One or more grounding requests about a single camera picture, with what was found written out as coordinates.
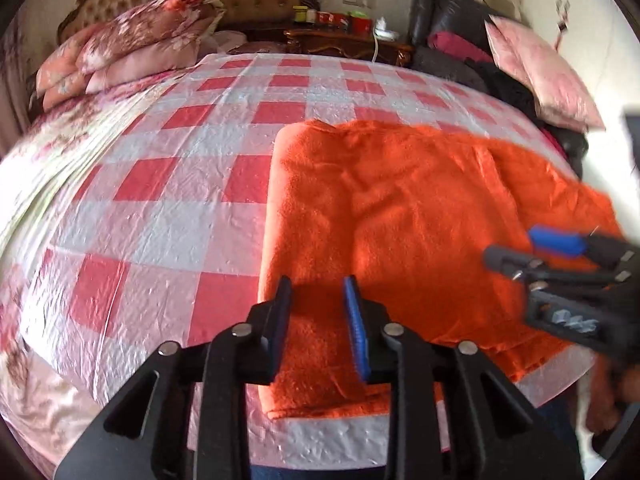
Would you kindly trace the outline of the person's right hand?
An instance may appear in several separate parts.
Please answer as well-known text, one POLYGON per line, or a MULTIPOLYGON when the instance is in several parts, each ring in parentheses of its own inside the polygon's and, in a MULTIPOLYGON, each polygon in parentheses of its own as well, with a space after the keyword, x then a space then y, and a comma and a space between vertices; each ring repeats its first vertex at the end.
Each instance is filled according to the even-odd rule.
POLYGON ((594 434, 612 430, 620 422, 623 412, 619 403, 639 401, 639 365, 628 367, 614 375, 614 363, 606 356, 598 356, 590 379, 590 400, 586 426, 594 434))

